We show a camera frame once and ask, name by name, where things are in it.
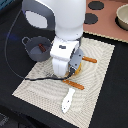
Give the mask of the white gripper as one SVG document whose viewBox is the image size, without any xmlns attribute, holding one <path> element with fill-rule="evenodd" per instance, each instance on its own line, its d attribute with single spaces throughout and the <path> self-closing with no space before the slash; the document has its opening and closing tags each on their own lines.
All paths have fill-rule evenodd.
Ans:
<svg viewBox="0 0 128 128">
<path fill-rule="evenodd" d="M 83 51 L 80 49 L 79 41 L 65 41 L 55 37 L 50 51 L 54 74 L 64 76 L 69 67 L 77 70 Z"/>
</svg>

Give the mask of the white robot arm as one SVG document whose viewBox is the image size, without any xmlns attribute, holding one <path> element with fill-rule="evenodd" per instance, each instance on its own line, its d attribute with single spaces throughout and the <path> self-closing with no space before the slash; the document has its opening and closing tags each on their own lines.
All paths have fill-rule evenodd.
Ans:
<svg viewBox="0 0 128 128">
<path fill-rule="evenodd" d="M 55 31 L 50 55 L 54 73 L 64 76 L 80 47 L 86 0 L 23 0 L 22 11 L 32 26 Z"/>
</svg>

